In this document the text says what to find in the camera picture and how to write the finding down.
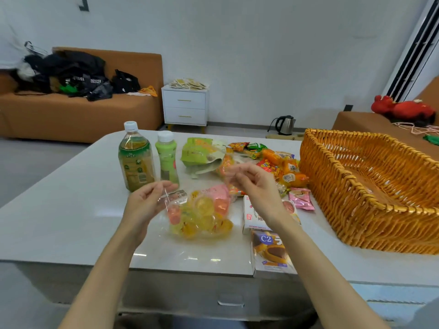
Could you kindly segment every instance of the electric kettle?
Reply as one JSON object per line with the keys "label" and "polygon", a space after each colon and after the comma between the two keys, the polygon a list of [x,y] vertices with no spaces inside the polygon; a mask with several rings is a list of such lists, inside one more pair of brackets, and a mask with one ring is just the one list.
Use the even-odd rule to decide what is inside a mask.
{"label": "electric kettle", "polygon": [[278,117],[274,127],[279,135],[291,135],[293,133],[294,122],[296,120],[291,115],[285,115],[284,117]]}

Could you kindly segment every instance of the glossy tabletop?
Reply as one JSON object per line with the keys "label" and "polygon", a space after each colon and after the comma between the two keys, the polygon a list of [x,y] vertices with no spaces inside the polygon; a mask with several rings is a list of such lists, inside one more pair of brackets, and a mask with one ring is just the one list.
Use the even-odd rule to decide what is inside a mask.
{"label": "glossy tabletop", "polygon": [[[140,131],[154,144],[157,132]],[[118,162],[124,132],[109,134],[0,209],[0,260],[93,265],[121,219],[129,192]],[[221,182],[214,173],[191,179],[181,148],[188,137],[175,133],[177,170],[187,192]],[[206,135],[225,143],[258,142],[299,158],[300,141]],[[153,146],[156,174],[157,150]],[[439,286],[439,257],[395,254],[340,242],[314,201],[314,213],[299,211],[304,230],[351,282]],[[148,228],[132,268],[252,276],[250,236],[242,234],[243,203],[231,206],[229,237],[186,241],[172,236],[164,213]]]}

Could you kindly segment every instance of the sofa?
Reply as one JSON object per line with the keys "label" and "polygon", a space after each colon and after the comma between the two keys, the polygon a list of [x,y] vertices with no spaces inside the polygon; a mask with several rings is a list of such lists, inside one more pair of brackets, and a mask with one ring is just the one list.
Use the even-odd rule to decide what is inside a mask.
{"label": "sofa", "polygon": [[[436,110],[434,125],[439,126],[439,77],[434,78],[417,99],[422,99]],[[414,135],[410,130],[394,126],[380,114],[372,112],[339,112],[332,129],[387,134],[439,161],[439,146],[422,139],[424,135]]]}
{"label": "sofa", "polygon": [[83,97],[48,95],[19,96],[8,72],[0,72],[0,137],[34,138],[66,142],[94,143],[102,136],[123,130],[125,121],[136,121],[140,129],[156,130],[163,124],[162,56],[151,53],[55,47],[83,51],[105,60],[105,75],[115,69],[139,79],[140,87],[152,85],[158,97],[113,94],[94,102]]}

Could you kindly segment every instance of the nightstand drawer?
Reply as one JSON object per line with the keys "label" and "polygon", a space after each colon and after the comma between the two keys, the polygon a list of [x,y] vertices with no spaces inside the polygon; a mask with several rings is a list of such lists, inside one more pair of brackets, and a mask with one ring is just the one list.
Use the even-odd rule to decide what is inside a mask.
{"label": "nightstand drawer", "polygon": [[206,94],[163,90],[163,106],[204,110],[206,108]]}
{"label": "nightstand drawer", "polygon": [[206,125],[206,113],[195,108],[165,107],[165,122]]}

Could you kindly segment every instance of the hand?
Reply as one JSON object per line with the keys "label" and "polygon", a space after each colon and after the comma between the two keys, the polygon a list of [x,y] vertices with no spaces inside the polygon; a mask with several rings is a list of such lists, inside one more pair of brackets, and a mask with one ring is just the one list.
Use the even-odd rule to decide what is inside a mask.
{"label": "hand", "polygon": [[274,176],[262,167],[248,163],[230,166],[226,177],[247,193],[255,210],[273,229],[276,221],[286,213]]}
{"label": "hand", "polygon": [[151,219],[165,208],[164,201],[158,203],[164,189],[168,193],[173,192],[178,185],[170,181],[152,182],[129,195],[116,234],[124,233],[133,238],[137,248],[145,239]]}

